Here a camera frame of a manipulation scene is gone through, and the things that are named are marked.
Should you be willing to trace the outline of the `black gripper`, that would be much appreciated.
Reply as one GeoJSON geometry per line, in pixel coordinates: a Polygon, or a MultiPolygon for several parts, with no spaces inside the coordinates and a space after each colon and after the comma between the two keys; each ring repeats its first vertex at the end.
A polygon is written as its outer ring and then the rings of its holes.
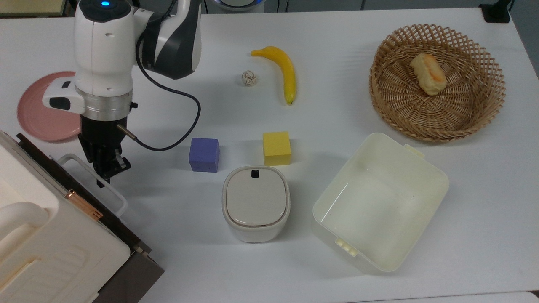
{"type": "Polygon", "coordinates": [[[114,121],[97,121],[80,116],[81,133],[79,141],[86,159],[97,173],[97,185],[110,185],[113,176],[131,169],[131,163],[122,157],[122,140],[125,133],[117,125],[127,126],[127,117],[114,121]]]}

